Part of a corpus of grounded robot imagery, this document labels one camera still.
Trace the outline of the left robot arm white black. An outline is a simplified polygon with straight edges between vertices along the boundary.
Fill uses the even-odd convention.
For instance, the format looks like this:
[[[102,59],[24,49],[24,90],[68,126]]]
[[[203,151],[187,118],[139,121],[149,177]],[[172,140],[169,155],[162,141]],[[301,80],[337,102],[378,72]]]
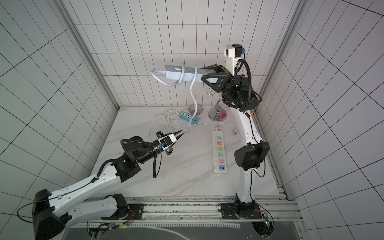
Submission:
[[[91,232],[117,229],[140,220],[143,204],[127,203],[122,194],[108,195],[102,200],[87,199],[98,192],[121,184],[141,171],[141,164],[153,160],[153,177],[162,153],[170,155],[173,146],[183,135],[182,131],[163,134],[157,132],[157,140],[146,142],[139,136],[120,141],[124,153],[116,159],[106,160],[99,170],[71,186],[53,192],[43,189],[36,193],[32,218],[36,240],[50,240],[65,229],[96,219],[104,221]]]

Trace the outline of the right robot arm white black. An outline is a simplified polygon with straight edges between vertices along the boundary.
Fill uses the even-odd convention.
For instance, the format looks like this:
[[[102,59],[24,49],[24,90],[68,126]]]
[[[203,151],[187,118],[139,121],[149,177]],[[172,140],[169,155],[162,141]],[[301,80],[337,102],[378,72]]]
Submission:
[[[220,65],[211,65],[203,69],[209,73],[201,80],[213,91],[222,94],[222,102],[233,111],[242,138],[243,146],[234,153],[235,162],[241,170],[241,188],[236,193],[234,209],[238,216],[260,212],[260,207],[254,199],[253,187],[257,177],[263,178],[266,175],[266,156],[270,145],[258,134],[251,110],[262,99],[253,90],[250,76],[231,75]]]

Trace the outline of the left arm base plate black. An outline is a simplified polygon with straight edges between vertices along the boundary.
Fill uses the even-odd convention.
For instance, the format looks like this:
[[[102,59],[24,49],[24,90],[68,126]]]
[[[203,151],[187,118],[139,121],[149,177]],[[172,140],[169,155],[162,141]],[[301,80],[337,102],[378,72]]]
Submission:
[[[128,221],[133,218],[133,220],[141,220],[144,206],[144,204],[128,204],[127,207],[119,207],[112,216],[102,217],[101,219]]]

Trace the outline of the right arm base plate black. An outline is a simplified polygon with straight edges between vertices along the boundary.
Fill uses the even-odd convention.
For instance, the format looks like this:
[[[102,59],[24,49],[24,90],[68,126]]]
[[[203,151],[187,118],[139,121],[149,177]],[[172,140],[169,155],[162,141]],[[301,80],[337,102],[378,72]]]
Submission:
[[[219,211],[224,220],[260,220],[263,215],[260,206],[255,202],[240,203],[235,201],[232,204],[219,204]]]

